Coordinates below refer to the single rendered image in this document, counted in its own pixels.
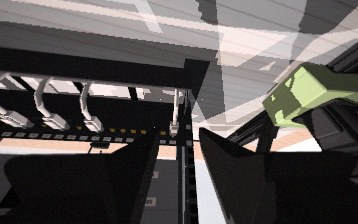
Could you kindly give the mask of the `white network cable with plug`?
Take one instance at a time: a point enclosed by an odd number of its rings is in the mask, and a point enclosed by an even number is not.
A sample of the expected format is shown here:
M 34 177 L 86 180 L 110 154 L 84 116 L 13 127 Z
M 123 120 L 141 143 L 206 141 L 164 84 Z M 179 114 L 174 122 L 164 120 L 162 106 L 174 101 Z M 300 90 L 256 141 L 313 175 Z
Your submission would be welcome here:
M 177 122 L 178 106 L 179 106 L 179 89 L 175 89 L 174 115 L 173 115 L 173 121 L 170 121 L 170 131 L 169 131 L 169 134 L 172 135 L 172 137 L 176 136 L 179 128 L 179 122 Z
M 0 80 L 2 80 L 4 77 L 9 75 L 10 73 L 1 73 L 0 72 Z M 20 115 L 19 113 L 15 111 L 9 111 L 4 109 L 2 106 L 0 106 L 0 120 L 3 122 L 6 122 L 14 127 L 21 127 L 23 129 L 27 129 L 25 127 L 33 127 L 34 124 L 30 122 L 29 119 L 25 118 L 24 116 Z
M 104 127 L 103 127 L 102 123 L 98 120 L 98 118 L 96 116 L 91 116 L 89 114 L 89 112 L 87 110 L 87 103 L 86 103 L 87 94 L 88 94 L 89 88 L 91 87 L 93 82 L 94 81 L 88 81 L 85 84 L 85 86 L 83 87 L 80 102 L 81 102 L 82 112 L 85 115 L 85 119 L 84 119 L 84 122 L 86 123 L 85 125 L 91 131 L 95 131 L 96 133 L 99 133 L 98 131 L 101 131 L 101 132 L 104 131 Z

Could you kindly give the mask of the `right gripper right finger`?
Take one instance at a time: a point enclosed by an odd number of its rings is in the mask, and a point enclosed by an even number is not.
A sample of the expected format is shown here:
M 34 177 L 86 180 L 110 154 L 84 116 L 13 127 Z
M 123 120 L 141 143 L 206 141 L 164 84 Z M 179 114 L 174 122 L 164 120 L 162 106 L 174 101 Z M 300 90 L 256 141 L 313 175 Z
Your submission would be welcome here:
M 204 127 L 199 127 L 198 138 L 226 224 L 261 224 L 280 177 L 349 179 L 357 164 L 354 155 L 342 151 L 256 153 Z

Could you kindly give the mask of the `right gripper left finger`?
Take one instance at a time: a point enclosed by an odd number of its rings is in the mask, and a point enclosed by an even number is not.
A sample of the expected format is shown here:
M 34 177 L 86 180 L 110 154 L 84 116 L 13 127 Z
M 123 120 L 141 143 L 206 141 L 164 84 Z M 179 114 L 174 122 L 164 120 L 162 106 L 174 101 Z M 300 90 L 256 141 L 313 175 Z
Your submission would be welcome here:
M 159 145 L 160 127 L 155 127 L 112 154 L 24 154 L 9 159 L 4 173 L 20 201 L 96 194 L 109 224 L 140 224 Z

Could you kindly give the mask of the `black patch panel rack frame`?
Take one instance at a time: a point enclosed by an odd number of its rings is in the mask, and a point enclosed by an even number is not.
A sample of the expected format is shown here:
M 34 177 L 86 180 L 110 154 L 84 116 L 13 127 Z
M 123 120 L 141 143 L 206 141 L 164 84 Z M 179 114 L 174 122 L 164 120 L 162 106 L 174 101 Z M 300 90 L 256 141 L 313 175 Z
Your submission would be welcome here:
M 174 106 L 86 99 L 90 115 L 96 116 L 105 127 L 103 132 L 96 133 L 83 130 L 86 123 L 80 98 L 42 95 L 44 107 L 72 125 L 70 129 L 61 131 L 47 128 L 49 125 L 46 128 L 35 128 L 37 123 L 45 124 L 45 120 L 37 109 L 34 94 L 0 92 L 0 106 L 36 123 L 31 128 L 25 127 L 27 129 L 10 124 L 0 126 L 0 142 L 3 138 L 10 138 L 129 144 L 144 135 L 138 133 L 139 129 L 149 132 L 160 127 L 161 131 L 168 131 L 167 135 L 160 135 L 160 138 L 169 137 L 160 139 L 160 145 L 176 146 L 176 160 L 156 160 L 140 224 L 199 224 L 191 113 L 209 64 L 210 61 L 185 58 L 184 68 L 190 69 L 192 91 L 183 122 L 181 106 L 178 106 L 177 136 L 169 135 Z M 71 130 L 73 125 L 83 127 L 81 130 Z M 105 132 L 107 127 L 116 130 Z M 127 128 L 126 134 L 117 132 L 118 128 Z M 128 129 L 137 129 L 137 133 L 127 133 Z M 0 154 L 0 218 L 20 202 L 4 173 L 6 161 L 19 155 L 23 154 Z

